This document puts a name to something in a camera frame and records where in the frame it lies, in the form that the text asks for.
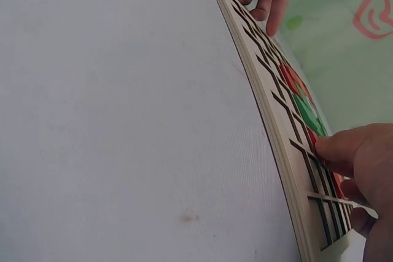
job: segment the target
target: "green piece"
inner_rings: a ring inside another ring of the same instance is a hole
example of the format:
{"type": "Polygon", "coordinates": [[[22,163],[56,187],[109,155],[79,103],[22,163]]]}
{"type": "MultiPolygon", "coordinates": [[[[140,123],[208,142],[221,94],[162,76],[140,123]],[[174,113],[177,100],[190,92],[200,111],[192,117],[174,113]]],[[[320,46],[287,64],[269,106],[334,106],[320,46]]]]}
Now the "green piece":
{"type": "Polygon", "coordinates": [[[321,118],[317,117],[317,121],[318,121],[319,127],[320,127],[320,129],[322,131],[322,136],[327,136],[327,130],[326,130],[326,128],[325,128],[321,118]]]}
{"type": "Polygon", "coordinates": [[[322,130],[318,122],[318,118],[315,116],[314,112],[310,109],[309,105],[304,102],[301,98],[294,94],[294,99],[297,107],[299,108],[300,114],[303,120],[316,134],[322,136],[322,130]]]}
{"type": "Polygon", "coordinates": [[[297,87],[297,89],[298,89],[300,95],[302,96],[302,100],[305,101],[305,99],[307,98],[307,95],[305,94],[305,92],[304,92],[303,89],[299,86],[298,83],[295,82],[295,84],[296,84],[296,87],[297,87]]]}

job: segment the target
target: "wooden frame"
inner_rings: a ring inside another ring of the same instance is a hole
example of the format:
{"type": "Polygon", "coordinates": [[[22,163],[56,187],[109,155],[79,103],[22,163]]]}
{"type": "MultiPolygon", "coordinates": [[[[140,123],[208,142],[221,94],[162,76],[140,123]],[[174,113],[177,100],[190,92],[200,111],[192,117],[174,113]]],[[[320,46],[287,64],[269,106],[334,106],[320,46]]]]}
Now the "wooden frame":
{"type": "Polygon", "coordinates": [[[338,258],[348,246],[348,233],[352,229],[349,215],[353,205],[337,198],[335,179],[314,152],[308,129],[320,135],[326,132],[321,120],[314,120],[317,118],[314,98],[283,52],[237,0],[217,2],[243,62],[270,140],[301,259],[312,262],[338,258]]]}

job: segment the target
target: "wooden puzzle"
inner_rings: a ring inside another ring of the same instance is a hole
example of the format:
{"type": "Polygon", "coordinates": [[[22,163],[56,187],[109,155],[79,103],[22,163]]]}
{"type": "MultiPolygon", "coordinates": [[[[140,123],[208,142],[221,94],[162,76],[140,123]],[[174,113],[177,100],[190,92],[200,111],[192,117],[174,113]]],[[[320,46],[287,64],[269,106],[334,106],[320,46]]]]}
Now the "wooden puzzle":
{"type": "Polygon", "coordinates": [[[268,133],[302,261],[334,261],[352,230],[342,178],[323,167],[314,144],[326,136],[315,99],[283,52],[237,0],[217,0],[268,133]]]}

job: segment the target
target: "red heart logo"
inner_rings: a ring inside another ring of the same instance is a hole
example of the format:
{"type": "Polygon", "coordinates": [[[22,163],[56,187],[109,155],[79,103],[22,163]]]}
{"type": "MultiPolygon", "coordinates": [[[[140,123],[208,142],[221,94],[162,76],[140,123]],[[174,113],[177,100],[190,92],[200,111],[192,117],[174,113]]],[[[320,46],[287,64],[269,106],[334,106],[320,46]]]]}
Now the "red heart logo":
{"type": "Polygon", "coordinates": [[[373,2],[374,0],[363,0],[362,3],[360,4],[357,12],[355,13],[354,19],[353,19],[353,24],[354,26],[365,36],[371,39],[382,39],[385,38],[388,35],[393,34],[393,18],[389,16],[391,12],[391,2],[390,0],[383,0],[384,1],[384,9],[382,12],[379,13],[378,17],[381,20],[381,22],[388,24],[389,26],[392,27],[392,30],[389,32],[381,32],[381,27],[379,27],[375,21],[375,10],[373,8],[370,8],[367,14],[367,21],[369,27],[371,27],[375,32],[371,31],[369,28],[366,28],[365,24],[362,23],[362,16],[366,12],[368,6],[373,2]]]}

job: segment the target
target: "stain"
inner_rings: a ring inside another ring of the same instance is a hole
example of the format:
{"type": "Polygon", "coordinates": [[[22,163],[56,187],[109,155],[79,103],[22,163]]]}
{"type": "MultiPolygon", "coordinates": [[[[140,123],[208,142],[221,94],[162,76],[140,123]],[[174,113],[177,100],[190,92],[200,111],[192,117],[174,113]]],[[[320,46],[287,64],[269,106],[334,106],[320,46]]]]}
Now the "stain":
{"type": "Polygon", "coordinates": [[[192,222],[199,222],[199,221],[200,221],[199,215],[195,215],[191,213],[189,210],[186,210],[181,217],[181,222],[183,223],[192,223],[192,222]]]}
{"type": "Polygon", "coordinates": [[[246,72],[244,68],[239,69],[239,67],[235,63],[231,63],[231,65],[245,78],[247,78],[246,72]]]}

